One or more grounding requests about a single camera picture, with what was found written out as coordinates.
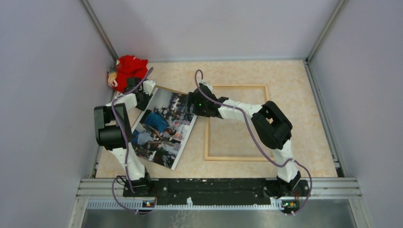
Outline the wooden picture frame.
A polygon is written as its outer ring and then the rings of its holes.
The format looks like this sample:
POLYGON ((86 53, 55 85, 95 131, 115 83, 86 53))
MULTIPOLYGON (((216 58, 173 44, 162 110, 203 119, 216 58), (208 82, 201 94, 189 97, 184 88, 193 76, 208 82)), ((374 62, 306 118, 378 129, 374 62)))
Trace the wooden picture frame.
MULTIPOLYGON (((228 96, 236 101, 258 104, 269 100, 264 84, 213 85, 218 97, 228 96)), ((219 162, 266 162, 252 141, 245 122, 234 119, 206 118, 204 159, 219 162)))

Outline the printed photo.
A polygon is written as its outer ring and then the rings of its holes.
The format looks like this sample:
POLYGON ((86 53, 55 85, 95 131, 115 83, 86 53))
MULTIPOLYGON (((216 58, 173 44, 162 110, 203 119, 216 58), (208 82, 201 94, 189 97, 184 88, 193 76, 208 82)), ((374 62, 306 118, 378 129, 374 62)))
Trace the printed photo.
POLYGON ((144 160, 175 170, 197 117, 186 111, 187 95, 157 87, 132 127, 131 144, 144 160))

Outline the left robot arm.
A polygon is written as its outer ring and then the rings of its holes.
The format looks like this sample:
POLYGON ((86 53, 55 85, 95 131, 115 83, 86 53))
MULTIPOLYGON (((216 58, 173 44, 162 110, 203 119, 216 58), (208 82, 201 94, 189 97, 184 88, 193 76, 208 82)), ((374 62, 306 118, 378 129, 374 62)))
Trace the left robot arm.
POLYGON ((94 108, 96 142, 110 151, 126 172, 124 196, 147 196, 152 192, 150 175, 131 143, 133 135, 127 111, 133 108, 144 111, 154 88, 152 80, 130 78, 123 93, 94 108))

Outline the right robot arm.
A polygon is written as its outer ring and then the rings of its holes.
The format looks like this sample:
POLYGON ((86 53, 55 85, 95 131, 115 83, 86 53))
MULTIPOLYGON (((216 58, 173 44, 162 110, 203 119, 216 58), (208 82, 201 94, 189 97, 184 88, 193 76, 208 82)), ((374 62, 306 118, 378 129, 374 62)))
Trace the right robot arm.
POLYGON ((306 196, 310 197, 312 180, 305 186, 300 185, 298 168, 303 168, 303 165, 294 159, 292 153, 293 126, 274 102, 246 104, 227 97, 217 98, 210 84, 198 83, 197 88, 188 93, 186 111, 197 116, 243 121, 258 150, 277 167, 275 184, 266 187, 265 192, 279 199, 305 190, 306 196))

